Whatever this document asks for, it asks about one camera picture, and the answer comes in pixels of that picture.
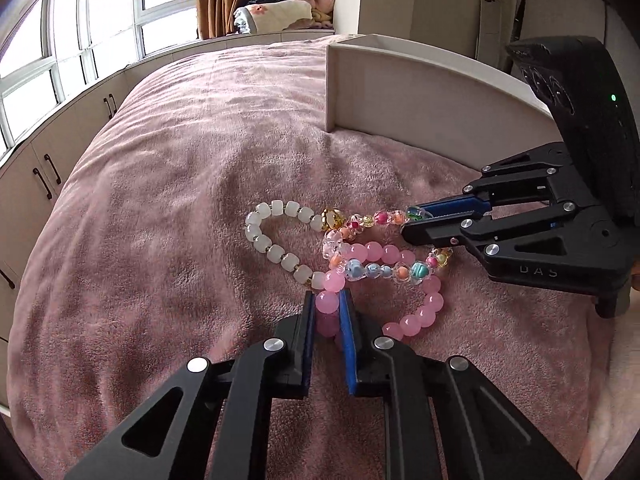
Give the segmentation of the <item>pink fleece bed blanket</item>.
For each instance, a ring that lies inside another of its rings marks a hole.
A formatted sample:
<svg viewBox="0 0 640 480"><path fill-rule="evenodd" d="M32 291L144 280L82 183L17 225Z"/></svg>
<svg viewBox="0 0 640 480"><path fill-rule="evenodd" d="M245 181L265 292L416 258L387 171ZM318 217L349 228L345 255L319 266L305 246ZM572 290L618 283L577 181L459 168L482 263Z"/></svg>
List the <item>pink fleece bed blanket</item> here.
<svg viewBox="0 0 640 480"><path fill-rule="evenodd" d="M28 259L9 336L14 436L43 479L63 479L194 356L234 358L299 310L303 286L245 238L257 204L373 214L478 177L390 139L323 131L333 41L171 63L79 159ZM445 271L444 308L411 347L467 356L584 474L613 320L584 296L489 281L465 250ZM308 398L272 404L267 478L384 479L382 403L350 396L342 352L316 341Z"/></svg>

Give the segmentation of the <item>white bay window frame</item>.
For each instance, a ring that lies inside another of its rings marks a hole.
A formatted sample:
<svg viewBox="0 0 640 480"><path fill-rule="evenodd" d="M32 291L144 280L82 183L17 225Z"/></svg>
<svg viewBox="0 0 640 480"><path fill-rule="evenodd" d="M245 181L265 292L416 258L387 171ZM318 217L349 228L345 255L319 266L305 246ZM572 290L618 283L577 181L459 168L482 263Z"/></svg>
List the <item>white bay window frame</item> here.
<svg viewBox="0 0 640 480"><path fill-rule="evenodd" d="M37 0L1 58L1 149L98 80L198 39L195 0Z"/></svg>

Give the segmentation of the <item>white plastic storage bin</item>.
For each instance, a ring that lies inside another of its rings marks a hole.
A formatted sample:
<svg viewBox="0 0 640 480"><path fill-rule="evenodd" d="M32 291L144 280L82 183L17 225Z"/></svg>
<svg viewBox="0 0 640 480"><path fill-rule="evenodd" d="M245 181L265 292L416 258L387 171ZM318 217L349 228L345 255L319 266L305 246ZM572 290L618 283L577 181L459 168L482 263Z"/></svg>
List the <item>white plastic storage bin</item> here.
<svg viewBox="0 0 640 480"><path fill-rule="evenodd" d="M487 64L383 35L326 49L326 130L385 136L474 168L561 139L529 86Z"/></svg>

